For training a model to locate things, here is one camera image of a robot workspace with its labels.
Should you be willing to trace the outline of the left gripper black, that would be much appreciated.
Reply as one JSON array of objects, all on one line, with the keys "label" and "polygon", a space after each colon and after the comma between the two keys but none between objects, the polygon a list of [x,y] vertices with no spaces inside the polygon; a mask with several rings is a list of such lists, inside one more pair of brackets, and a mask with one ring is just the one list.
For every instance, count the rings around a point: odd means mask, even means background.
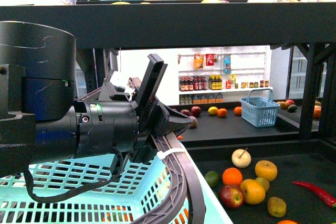
[{"label": "left gripper black", "polygon": [[75,158],[112,153],[130,153],[138,163],[152,157],[152,149],[167,153],[163,163],[170,174],[165,198],[133,223],[172,223],[188,200],[187,223],[203,223],[206,206],[201,182],[188,153],[176,136],[186,131],[192,119],[170,109],[155,96],[167,68],[157,54],[148,55],[142,82],[132,79],[134,94],[118,91],[106,80],[97,100],[74,103],[77,119]]}]

